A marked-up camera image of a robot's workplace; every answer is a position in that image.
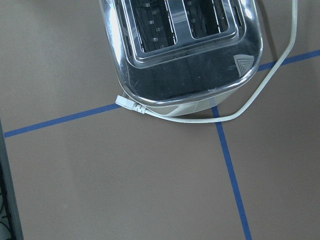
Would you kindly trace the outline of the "blue tape line crosswise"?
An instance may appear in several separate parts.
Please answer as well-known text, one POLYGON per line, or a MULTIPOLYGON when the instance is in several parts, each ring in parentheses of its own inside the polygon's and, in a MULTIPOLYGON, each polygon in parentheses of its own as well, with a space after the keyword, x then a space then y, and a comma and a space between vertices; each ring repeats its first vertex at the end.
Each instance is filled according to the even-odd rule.
MULTIPOLYGON (((298 54, 298 55, 287 57, 281 63, 281 65, 285 66, 285 65, 288 65, 288 64, 304 61, 304 60, 311 59, 311 58, 316 58, 316 57, 319 57, 319 56, 320 56, 320 50, 317 49, 317 50, 313 50, 313 51, 310 51, 310 52, 306 52, 306 53, 302 53, 302 54, 298 54)), ((10 130, 10 131, 4 133, 4 137, 5 138, 9 138, 9 137, 21 135, 21 134, 24 134, 24 133, 36 131, 36 130, 47 128, 47 127, 50 127, 50 126, 54 126, 54 125, 58 125, 58 124, 66 123, 66 122, 70 122, 70 121, 73 121, 73 120, 85 118, 85 117, 88 117, 88 116, 93 116, 93 115, 104 113, 104 112, 108 112, 108 111, 112 111, 112 110, 115 110, 115 109, 119 109, 120 107, 121 107, 120 105, 117 105, 115 103, 109 104, 109 105, 104 105, 104 106, 93 108, 93 109, 89 109, 89 110, 86 110, 86 111, 77 112, 77 113, 74 113, 74 114, 70 114, 70 115, 58 117, 58 118, 55 118, 55 119, 51 119, 51 120, 48 120, 48 121, 43 121, 43 122, 39 122, 39 123, 36 123, 36 124, 28 125, 28 126, 25 126, 25 127, 21 127, 21 128, 18 128, 18 129, 10 130)))

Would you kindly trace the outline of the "blue tape line far left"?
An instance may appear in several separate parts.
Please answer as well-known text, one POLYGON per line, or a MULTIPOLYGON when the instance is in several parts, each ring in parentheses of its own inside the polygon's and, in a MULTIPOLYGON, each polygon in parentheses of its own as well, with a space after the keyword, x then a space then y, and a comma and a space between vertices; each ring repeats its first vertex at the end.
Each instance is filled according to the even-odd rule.
POLYGON ((218 133, 218 137, 219 137, 220 146, 222 149, 222 154, 224 157, 226 169, 228 172, 229 180, 231 183, 231 188, 233 191, 236 207, 238 210, 240 222, 242 225, 243 234, 244 234, 244 237, 246 240, 252 240, 253 238, 252 238, 252 234, 251 234, 251 229, 250 229, 250 225, 248 222, 245 206, 243 204, 243 199, 242 199, 242 195, 241 195, 240 188, 238 185, 238 180, 237 180, 237 176, 236 176, 236 173, 234 170, 234 165, 232 162, 228 142, 227 142, 226 135, 225 135, 224 128, 223 128, 223 124, 221 122, 216 122, 215 125, 216 125, 216 130, 218 133))

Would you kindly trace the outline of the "dark table edge rail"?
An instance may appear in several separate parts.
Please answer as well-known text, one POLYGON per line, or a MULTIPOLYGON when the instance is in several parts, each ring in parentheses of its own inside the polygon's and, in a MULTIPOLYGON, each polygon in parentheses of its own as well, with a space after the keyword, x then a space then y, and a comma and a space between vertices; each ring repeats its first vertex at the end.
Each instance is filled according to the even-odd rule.
POLYGON ((2 240, 24 239, 5 134, 2 129, 0 130, 0 238, 2 240))

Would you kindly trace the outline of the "silver toaster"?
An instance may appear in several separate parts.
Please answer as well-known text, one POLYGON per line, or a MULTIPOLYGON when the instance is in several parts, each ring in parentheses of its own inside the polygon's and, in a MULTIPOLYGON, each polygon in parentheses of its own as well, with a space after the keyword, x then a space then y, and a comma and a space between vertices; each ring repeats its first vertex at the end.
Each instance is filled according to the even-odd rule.
POLYGON ((215 107, 257 72, 263 39, 253 0, 101 0, 123 93, 162 117, 215 107))

